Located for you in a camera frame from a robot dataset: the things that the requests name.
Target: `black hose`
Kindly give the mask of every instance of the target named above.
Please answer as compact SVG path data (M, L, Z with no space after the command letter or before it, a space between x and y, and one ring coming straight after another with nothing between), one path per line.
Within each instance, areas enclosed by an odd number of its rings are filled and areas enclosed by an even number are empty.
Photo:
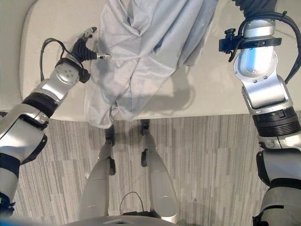
M244 12L245 18L259 13L274 12L277 0L232 0L240 10Z

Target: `black strap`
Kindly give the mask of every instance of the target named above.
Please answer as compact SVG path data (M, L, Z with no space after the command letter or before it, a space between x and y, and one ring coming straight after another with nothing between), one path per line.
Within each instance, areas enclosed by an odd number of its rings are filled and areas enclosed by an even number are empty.
M0 213L6 213L8 216L11 216L15 210L15 202L10 203L9 198L0 192Z
M269 190L274 187L291 187L301 190L301 180L292 178L276 178L271 181Z
M20 164L21 163L17 158L8 154L0 153L0 168L11 171L18 179Z

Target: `floor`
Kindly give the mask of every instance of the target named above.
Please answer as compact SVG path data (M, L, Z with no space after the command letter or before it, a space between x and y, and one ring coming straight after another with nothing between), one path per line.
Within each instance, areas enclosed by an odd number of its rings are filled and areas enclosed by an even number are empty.
M267 187L257 177L260 148L248 114L156 119L150 124L177 193L179 225L252 225ZM117 121L115 131L117 173L110 177L109 214L119 215L120 201L130 191L140 194L149 209L139 121ZM97 161L104 132L84 122L51 120L46 135L43 152L21 167L14 216L60 225L76 220L85 173ZM141 211L141 204L131 194L121 211L134 210Z

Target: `robotic arm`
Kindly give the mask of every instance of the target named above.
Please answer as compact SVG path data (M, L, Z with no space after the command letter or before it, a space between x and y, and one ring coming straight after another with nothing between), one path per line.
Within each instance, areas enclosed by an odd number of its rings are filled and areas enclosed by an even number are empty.
M89 80L90 74L81 62L110 59L110 55L97 54L86 47L88 38L92 37L95 30L93 27L85 31L73 46L72 52L67 51L60 41L55 40L68 52L66 58L61 57L49 79L44 79L41 72L41 78L44 80L0 121L1 215L13 213L14 203L11 201L18 184L19 167L34 160L44 148L47 136L43 130L47 127L49 118L73 86L79 81L85 83Z
M277 0L235 0L244 10L246 20L238 35L225 31L220 51L240 54L234 62L234 74L242 81L242 94L258 130L263 150L256 160L260 179L269 186L261 212L253 218L254 226L290 226L301 224L301 126L293 109L286 84L301 65L301 35L294 21L275 13ZM289 24L296 34L298 57L284 81L277 75L274 46L275 20Z

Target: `light gray cloth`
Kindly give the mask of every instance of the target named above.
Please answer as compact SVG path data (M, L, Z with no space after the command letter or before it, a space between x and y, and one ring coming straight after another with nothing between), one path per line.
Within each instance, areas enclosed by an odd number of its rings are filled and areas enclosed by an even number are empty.
M132 120L178 67L193 65L217 2L108 0L96 45L112 60L91 64L85 98L89 123L108 128L110 114L118 111Z

